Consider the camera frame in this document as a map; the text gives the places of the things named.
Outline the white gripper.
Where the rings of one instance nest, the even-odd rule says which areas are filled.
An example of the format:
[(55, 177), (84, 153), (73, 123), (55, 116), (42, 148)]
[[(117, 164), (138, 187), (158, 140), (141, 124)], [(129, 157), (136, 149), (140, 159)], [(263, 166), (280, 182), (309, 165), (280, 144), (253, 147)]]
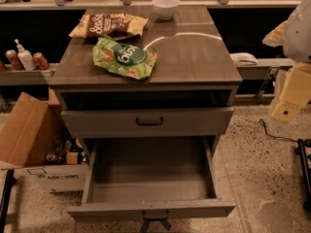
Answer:
[(271, 116), (290, 122), (311, 101), (311, 0), (302, 0), (283, 21), (262, 40), (264, 45), (283, 45), (284, 55), (296, 62), (287, 73)]

